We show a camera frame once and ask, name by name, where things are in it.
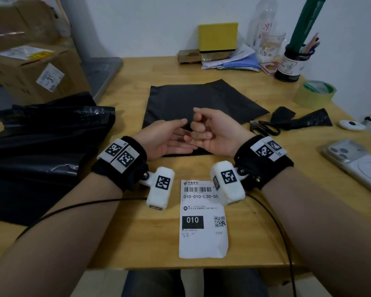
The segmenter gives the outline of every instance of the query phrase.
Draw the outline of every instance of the forearm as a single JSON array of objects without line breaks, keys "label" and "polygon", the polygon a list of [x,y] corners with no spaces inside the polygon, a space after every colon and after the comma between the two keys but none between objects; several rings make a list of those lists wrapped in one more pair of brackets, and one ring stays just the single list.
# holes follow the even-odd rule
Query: forearm
[{"label": "forearm", "polygon": [[294,168],[262,189],[292,244],[336,296],[371,296],[371,223]]},{"label": "forearm", "polygon": [[[111,180],[91,173],[50,211],[121,196]],[[76,207],[35,225],[0,258],[0,297],[69,296],[117,205],[108,202]]]}]

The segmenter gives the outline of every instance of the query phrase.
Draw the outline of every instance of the black wrist strap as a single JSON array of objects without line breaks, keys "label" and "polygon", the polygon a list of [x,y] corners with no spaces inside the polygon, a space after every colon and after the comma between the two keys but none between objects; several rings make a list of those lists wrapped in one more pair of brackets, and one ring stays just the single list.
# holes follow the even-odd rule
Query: black wrist strap
[{"label": "black wrist strap", "polygon": [[135,184],[148,171],[147,154],[136,140],[115,140],[99,156],[91,172],[108,177],[123,192],[134,190]]},{"label": "black wrist strap", "polygon": [[262,189],[269,181],[294,163],[271,137],[257,135],[244,143],[235,155],[235,167],[249,176],[242,180],[245,189]]}]

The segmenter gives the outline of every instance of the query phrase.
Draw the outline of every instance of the hand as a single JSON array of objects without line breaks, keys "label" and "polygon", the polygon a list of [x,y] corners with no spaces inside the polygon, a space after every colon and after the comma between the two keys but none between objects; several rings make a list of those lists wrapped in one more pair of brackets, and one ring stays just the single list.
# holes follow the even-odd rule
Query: hand
[{"label": "hand", "polygon": [[184,142],[184,135],[190,131],[182,129],[187,119],[155,121],[153,124],[132,135],[147,153],[147,160],[154,160],[167,154],[189,154],[198,147]]},{"label": "hand", "polygon": [[234,157],[240,146],[255,136],[221,110],[194,107],[191,135],[184,140],[217,155]]}]

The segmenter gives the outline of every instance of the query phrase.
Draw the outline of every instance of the packing tape roll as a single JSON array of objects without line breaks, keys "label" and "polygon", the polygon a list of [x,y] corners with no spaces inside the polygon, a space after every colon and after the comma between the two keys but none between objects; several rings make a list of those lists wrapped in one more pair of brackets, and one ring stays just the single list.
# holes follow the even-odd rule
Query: packing tape roll
[{"label": "packing tape roll", "polygon": [[301,84],[293,101],[302,107],[321,109],[330,102],[336,89],[323,81],[308,80]]}]

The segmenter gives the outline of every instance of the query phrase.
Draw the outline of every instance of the dark pants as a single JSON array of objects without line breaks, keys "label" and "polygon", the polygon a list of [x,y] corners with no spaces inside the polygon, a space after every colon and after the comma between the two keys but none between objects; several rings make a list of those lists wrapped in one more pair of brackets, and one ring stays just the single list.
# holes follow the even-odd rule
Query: dark pants
[{"label": "dark pants", "polygon": [[[256,269],[204,269],[205,297],[268,297]],[[129,271],[121,297],[185,297],[180,270]]]}]

